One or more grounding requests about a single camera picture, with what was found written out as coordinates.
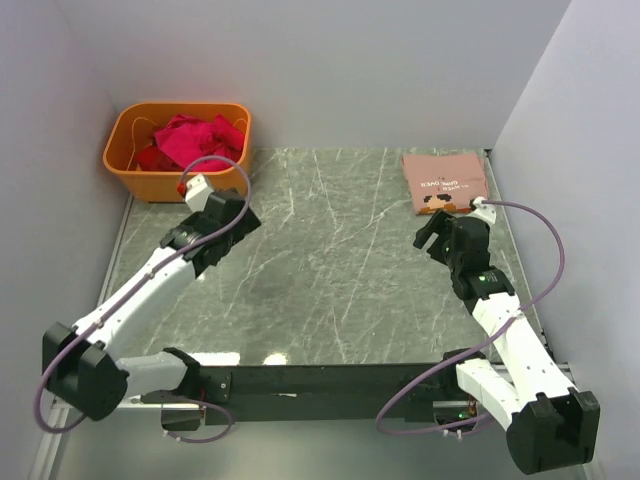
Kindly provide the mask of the bright pink t-shirt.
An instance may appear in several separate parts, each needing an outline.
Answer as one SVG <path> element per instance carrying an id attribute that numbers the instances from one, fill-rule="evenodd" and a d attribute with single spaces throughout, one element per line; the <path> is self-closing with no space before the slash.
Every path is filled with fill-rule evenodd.
<path id="1" fill-rule="evenodd" d="M 220 156 L 237 162 L 244 149 L 245 134 L 224 116 L 211 121 L 178 114 L 154 133 L 158 149 L 184 169 L 205 156 Z"/>

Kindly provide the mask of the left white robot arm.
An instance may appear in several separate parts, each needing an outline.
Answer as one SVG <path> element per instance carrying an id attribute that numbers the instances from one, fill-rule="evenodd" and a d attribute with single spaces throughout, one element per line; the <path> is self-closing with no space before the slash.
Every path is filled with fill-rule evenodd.
<path id="1" fill-rule="evenodd" d="M 236 190 L 207 190 L 202 206 L 170 229 L 147 263 L 73 326 L 50 327 L 42 340 L 45 388 L 99 421 L 122 400 L 166 391 L 176 401 L 199 397 L 200 363 L 173 347 L 127 358 L 129 341 L 203 272 L 261 225 Z"/>

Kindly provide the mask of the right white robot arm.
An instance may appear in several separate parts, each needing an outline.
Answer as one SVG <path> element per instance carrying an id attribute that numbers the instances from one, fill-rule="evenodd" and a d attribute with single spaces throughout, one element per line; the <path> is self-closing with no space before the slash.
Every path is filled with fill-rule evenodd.
<path id="1" fill-rule="evenodd" d="M 524 474 L 581 465 L 593 459 L 600 405 L 560 370 L 529 324 L 503 271 L 490 263 L 493 207 L 462 217 L 437 211 L 414 245 L 448 267 L 452 287 L 491 337 L 510 377 L 481 359 L 459 360 L 441 371 L 444 395 L 470 394 L 503 427 L 511 457 Z"/>

